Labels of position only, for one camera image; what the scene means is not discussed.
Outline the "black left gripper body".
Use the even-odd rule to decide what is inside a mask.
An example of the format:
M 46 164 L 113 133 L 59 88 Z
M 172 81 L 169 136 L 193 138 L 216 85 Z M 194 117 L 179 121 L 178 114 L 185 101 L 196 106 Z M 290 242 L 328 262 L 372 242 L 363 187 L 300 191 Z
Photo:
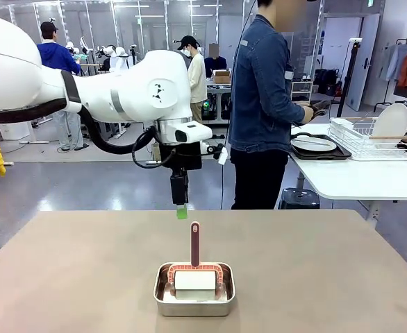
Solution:
M 180 145 L 159 144 L 163 166 L 171 169 L 174 176 L 202 168 L 201 145 L 199 142 Z

